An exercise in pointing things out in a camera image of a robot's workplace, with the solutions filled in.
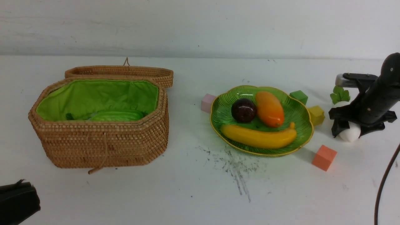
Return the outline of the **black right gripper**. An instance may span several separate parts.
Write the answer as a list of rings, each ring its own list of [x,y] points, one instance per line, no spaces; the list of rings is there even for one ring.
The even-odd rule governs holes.
[[[346,106],[332,108],[329,111],[333,119],[332,136],[350,128],[349,122],[360,125],[359,138],[385,129],[384,122],[393,123],[396,113],[391,108],[399,102],[399,78],[378,76],[366,92],[359,92],[356,98]]]

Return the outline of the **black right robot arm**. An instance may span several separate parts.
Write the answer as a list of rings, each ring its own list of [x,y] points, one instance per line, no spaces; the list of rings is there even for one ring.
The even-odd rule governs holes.
[[[385,129],[385,122],[397,119],[391,108],[400,99],[400,54],[386,57],[379,76],[373,74],[342,73],[335,85],[341,88],[357,88],[358,95],[345,106],[332,108],[329,118],[334,121],[331,132],[337,137],[350,128],[350,123],[360,126],[360,136]]]

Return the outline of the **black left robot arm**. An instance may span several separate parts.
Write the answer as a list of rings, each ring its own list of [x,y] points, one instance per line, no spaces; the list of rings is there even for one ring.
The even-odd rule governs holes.
[[[0,187],[1,225],[19,225],[40,210],[36,188],[25,179]]]

